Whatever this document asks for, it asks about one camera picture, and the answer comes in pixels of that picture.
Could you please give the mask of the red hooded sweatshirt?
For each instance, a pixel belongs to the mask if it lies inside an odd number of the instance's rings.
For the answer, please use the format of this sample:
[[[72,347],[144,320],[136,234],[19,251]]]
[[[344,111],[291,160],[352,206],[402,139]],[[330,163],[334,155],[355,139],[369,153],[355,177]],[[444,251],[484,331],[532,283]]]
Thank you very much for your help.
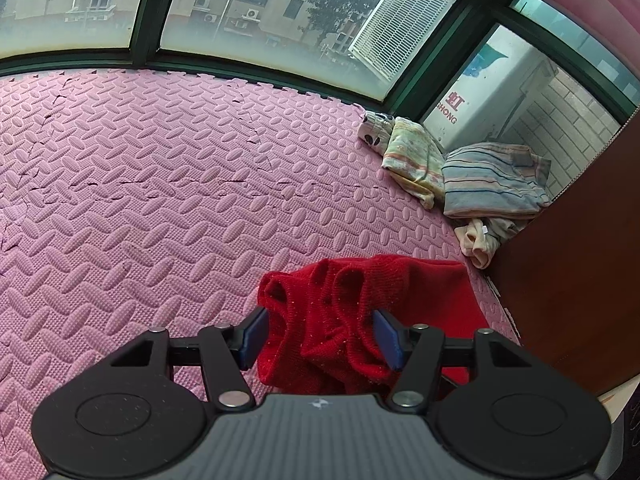
[[[470,338],[487,325],[464,264],[401,255],[272,271],[260,281],[257,303],[269,316],[259,380],[310,396],[383,392],[396,382],[374,338],[376,310],[454,338]]]

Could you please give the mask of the cream folded garment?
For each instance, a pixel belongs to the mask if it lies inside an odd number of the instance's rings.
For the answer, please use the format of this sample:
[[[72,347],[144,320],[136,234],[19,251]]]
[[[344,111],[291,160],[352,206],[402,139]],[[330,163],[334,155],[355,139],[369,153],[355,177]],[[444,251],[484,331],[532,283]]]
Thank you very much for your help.
[[[465,226],[457,226],[454,234],[460,250],[472,265],[484,270],[502,243],[507,242],[526,227],[524,222],[503,218],[471,219]]]

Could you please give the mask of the brown wooden cabinet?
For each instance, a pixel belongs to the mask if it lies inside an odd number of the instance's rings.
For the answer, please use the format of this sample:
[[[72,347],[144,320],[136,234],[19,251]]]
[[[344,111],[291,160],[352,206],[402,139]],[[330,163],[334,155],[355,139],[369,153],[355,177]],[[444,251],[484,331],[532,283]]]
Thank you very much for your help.
[[[639,118],[489,267],[530,353],[596,396],[639,373]]]

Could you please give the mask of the pink foam floor mat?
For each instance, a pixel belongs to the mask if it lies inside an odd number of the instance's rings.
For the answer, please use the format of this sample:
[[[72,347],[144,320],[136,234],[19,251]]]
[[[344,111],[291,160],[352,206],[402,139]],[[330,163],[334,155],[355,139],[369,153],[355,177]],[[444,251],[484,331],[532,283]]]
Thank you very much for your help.
[[[151,327],[193,336],[324,258],[460,260],[382,169],[363,111],[268,84],[147,70],[1,83],[1,474],[44,473],[50,392]]]

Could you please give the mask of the yellow patterned folded cloth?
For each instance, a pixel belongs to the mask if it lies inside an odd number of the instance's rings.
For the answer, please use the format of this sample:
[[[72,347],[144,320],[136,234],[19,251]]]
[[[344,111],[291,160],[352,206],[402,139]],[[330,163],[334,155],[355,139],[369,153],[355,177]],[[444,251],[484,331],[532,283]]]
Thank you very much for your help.
[[[426,210],[445,200],[443,164],[442,152],[421,124],[395,118],[382,167]]]

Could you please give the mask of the blue striped folded cloth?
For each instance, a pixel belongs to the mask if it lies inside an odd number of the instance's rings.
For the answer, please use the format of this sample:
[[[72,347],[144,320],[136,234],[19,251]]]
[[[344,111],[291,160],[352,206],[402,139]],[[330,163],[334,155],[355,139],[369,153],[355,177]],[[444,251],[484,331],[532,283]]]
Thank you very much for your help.
[[[550,167],[550,159],[527,145],[480,142],[457,148],[442,164],[444,214],[453,219],[533,219],[551,204]]]

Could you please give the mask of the panda print cloth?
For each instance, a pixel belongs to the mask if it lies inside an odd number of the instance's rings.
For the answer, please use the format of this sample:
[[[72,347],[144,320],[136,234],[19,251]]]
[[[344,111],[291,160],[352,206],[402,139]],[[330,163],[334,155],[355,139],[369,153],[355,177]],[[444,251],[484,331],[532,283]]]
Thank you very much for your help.
[[[357,136],[376,154],[383,156],[388,148],[394,123],[393,116],[367,110],[358,127]]]

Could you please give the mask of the white air conditioner unit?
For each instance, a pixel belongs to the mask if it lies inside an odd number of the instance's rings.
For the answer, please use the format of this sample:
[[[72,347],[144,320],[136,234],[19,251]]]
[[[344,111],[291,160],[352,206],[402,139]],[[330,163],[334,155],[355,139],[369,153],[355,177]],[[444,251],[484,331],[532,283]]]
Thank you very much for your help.
[[[478,142],[503,142],[557,72],[547,55],[498,26],[423,125],[446,152]]]

